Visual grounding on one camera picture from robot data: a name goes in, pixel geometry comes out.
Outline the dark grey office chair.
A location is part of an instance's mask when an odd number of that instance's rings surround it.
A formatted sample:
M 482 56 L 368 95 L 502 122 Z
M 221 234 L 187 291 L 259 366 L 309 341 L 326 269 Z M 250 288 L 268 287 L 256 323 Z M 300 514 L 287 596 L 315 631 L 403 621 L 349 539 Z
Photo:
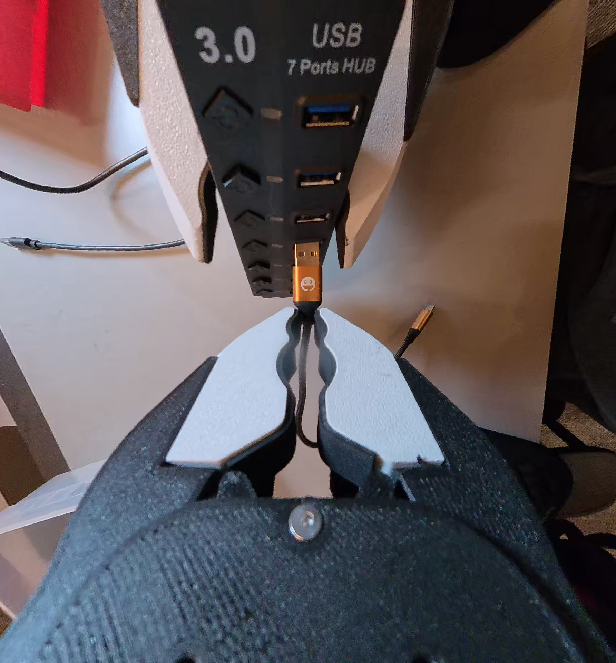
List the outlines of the dark grey office chair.
M 616 33 L 583 61 L 545 401 L 616 435 Z

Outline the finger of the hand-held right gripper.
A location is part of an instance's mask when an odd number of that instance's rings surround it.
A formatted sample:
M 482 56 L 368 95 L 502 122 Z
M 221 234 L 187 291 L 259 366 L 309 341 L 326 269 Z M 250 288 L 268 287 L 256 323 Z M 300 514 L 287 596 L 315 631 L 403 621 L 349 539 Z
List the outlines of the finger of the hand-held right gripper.
M 138 2 L 139 110 L 147 150 L 188 250 L 213 260 L 217 189 L 156 1 Z
M 349 211 L 336 230 L 338 261 L 350 268 L 385 207 L 403 160 L 413 1 L 407 1 L 348 186 Z

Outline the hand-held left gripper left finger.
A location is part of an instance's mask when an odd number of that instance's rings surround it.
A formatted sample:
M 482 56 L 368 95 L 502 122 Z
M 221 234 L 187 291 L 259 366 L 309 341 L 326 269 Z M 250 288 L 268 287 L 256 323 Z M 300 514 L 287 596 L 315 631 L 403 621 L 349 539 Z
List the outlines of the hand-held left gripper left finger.
M 276 476 L 296 449 L 297 311 L 284 308 L 216 357 L 165 457 L 168 464 L 239 471 L 272 497 Z

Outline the grey metal table leg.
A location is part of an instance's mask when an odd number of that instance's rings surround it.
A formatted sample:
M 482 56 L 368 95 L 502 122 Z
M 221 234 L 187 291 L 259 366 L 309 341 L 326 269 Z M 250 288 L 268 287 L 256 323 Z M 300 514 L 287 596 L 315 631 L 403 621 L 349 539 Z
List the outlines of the grey metal table leg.
M 0 328 L 0 511 L 69 465 Z

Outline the patterned dark rug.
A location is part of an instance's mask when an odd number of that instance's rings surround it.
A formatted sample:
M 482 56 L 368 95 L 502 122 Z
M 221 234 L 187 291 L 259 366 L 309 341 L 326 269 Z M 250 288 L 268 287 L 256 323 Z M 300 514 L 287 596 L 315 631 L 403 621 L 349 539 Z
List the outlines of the patterned dark rug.
M 576 594 L 616 651 L 616 532 L 605 515 L 616 502 L 616 451 L 577 437 L 560 419 L 566 404 L 548 400 L 543 426 L 546 529 Z

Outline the black usb hub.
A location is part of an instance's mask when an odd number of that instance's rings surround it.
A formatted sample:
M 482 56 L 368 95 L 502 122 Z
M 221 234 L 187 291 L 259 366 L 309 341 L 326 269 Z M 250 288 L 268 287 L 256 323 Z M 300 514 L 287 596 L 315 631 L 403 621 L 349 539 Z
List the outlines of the black usb hub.
M 406 1 L 159 1 L 252 294 L 325 255 Z

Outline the translucent plastic lid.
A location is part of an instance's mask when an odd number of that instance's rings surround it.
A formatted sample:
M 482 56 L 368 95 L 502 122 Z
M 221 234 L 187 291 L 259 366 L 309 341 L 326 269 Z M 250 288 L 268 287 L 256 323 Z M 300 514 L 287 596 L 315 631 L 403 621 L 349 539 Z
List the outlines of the translucent plastic lid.
M 57 475 L 0 512 L 0 535 L 74 512 L 106 460 Z

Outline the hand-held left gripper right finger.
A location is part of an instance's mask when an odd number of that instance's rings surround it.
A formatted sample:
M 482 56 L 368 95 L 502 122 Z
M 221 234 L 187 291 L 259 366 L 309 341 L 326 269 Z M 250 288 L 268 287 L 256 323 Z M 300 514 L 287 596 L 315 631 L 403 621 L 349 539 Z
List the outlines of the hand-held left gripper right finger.
M 416 501 L 404 472 L 446 458 L 410 384 L 381 342 L 327 308 L 315 315 L 318 449 L 334 498 Z

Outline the red plastic box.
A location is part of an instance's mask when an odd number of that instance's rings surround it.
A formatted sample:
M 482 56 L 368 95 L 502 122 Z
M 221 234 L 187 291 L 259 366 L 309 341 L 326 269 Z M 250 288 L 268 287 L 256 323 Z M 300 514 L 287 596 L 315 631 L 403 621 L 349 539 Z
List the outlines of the red plastic box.
M 0 1 L 0 104 L 45 105 L 48 15 L 48 1 Z

